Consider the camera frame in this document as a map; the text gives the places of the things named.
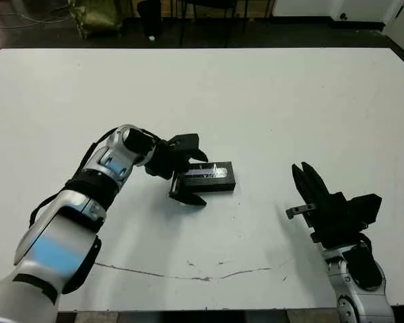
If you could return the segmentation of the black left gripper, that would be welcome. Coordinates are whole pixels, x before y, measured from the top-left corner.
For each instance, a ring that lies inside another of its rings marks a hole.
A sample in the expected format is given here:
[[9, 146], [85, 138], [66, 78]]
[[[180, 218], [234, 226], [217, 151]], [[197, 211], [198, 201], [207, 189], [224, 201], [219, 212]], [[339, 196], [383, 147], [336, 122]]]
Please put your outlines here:
[[[160, 139], [156, 142], [154, 154], [145, 164], [145, 171], [151, 176], [169, 180], [175, 172], [187, 172], [190, 159], [208, 162], [208, 157], [203, 151], [190, 148], [189, 137], [173, 137], [169, 141]], [[191, 192], [171, 192], [169, 197], [185, 205], [205, 206], [207, 204], [200, 196]]]

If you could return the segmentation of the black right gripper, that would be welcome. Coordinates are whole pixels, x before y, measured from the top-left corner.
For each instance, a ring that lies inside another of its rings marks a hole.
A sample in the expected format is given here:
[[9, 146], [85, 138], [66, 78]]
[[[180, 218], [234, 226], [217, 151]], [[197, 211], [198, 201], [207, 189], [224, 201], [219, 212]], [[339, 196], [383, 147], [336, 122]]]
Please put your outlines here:
[[288, 219], [303, 215], [313, 229], [312, 241], [324, 248], [360, 243], [360, 232], [366, 227], [364, 197], [347, 200], [341, 192], [329, 194], [317, 171], [304, 161], [301, 167], [292, 165], [292, 177], [304, 205], [287, 209]]

